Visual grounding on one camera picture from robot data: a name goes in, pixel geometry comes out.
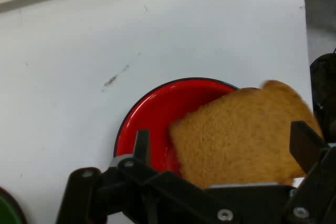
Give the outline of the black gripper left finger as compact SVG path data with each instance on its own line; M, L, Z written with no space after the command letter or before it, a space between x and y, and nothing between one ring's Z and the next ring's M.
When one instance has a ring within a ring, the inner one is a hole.
M69 176L57 223L106 223L124 213L134 223L229 223L225 204L171 172L151 167L148 130L136 134L131 155L105 172L82 168Z

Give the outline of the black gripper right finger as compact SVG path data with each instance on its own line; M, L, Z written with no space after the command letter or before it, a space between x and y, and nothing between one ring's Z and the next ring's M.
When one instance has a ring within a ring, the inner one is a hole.
M285 207L285 223L335 223L335 145L292 122L290 153L306 176Z

